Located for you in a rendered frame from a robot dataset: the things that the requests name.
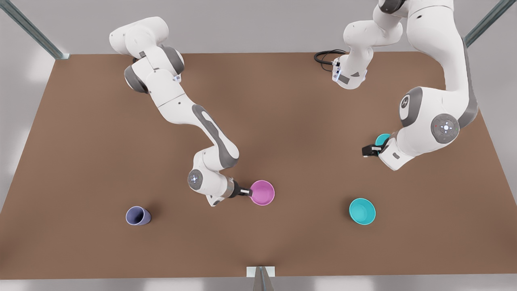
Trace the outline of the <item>silver frame post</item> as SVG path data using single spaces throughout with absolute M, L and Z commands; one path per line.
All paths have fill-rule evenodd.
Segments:
M 275 277 L 274 266 L 248 266 L 247 277 L 254 278 L 252 291 L 275 291 L 270 280 Z
M 48 52 L 55 60 L 67 60 L 69 53 L 63 53 L 37 28 L 11 0 L 0 0 L 0 9 L 18 24 L 39 46 Z
M 480 36 L 516 2 L 517 0 L 499 0 L 483 19 L 463 38 L 467 48 L 480 38 Z

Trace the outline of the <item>purple cup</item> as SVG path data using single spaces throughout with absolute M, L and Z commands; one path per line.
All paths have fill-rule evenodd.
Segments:
M 151 221 L 151 215 L 145 208 L 133 206 L 127 210 L 125 220 L 131 226 L 142 226 Z

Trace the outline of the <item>large teal blue bowl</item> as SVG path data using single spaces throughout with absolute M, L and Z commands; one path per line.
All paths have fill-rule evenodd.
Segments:
M 371 201 L 356 198 L 349 205 L 351 219 L 359 225 L 369 225 L 376 218 L 376 209 Z

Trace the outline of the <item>pink bowl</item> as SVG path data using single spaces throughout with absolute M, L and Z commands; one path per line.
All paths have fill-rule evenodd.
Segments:
M 275 197 L 275 190 L 271 183 L 265 180 L 255 181 L 250 188 L 251 200 L 259 206 L 269 205 Z

